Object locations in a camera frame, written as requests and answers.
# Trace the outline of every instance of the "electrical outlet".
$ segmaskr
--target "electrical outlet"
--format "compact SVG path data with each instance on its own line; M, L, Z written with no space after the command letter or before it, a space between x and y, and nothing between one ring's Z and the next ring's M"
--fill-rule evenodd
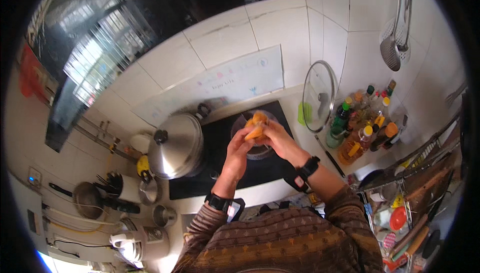
M32 184L34 187L41 187L42 186L42 174L33 167L28 169L28 182Z

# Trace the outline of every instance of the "red checkered lid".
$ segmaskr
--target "red checkered lid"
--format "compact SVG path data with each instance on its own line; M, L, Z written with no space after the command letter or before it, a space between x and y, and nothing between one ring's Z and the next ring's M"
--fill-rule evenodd
M383 240L384 248L392 248L395 245L395 238L397 236L394 232L387 234Z

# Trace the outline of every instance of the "pot on stove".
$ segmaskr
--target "pot on stove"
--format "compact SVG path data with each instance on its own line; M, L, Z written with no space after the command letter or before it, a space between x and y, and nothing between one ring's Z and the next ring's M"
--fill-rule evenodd
M172 115L160 125L148 147L148 163L153 174L171 180L200 173L204 136L199 120L209 113L210 108L201 103L195 116Z

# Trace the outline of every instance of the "black cable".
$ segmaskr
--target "black cable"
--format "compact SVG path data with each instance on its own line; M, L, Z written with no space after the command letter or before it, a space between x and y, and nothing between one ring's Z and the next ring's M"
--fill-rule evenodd
M62 250L62 249L60 249L60 248L58 248L58 250L60 250L60 251L61 251L61 252L63 252L63 253L71 254L71 255L74 255L74 256L76 256L76 257L80 258L80 255L78 255L78 253L70 253L70 252L66 252L66 251L63 251L63 250Z
M61 243L67 243L67 244L76 244L76 245L80 245L80 246L84 246L84 247L89 247L89 248L111 247L111 245L88 246L88 245L83 245L83 244L76 243L76 242L68 242L68 241L62 241L62 240L54 240L54 241L53 241L53 245L55 245L55 242L61 242Z

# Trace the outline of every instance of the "sweater sleeve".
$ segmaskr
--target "sweater sleeve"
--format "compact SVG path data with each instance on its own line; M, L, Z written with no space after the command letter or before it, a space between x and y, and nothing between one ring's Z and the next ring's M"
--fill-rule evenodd
M181 272L185 266L195 261L217 229L227 223L226 219L225 213L214 210L207 204L202 205L187 227L187 232L183 234L182 252L172 272Z
M364 272L382 272L380 247L364 217L360 198L344 186L325 206L325 218L343 229L357 244L358 262Z

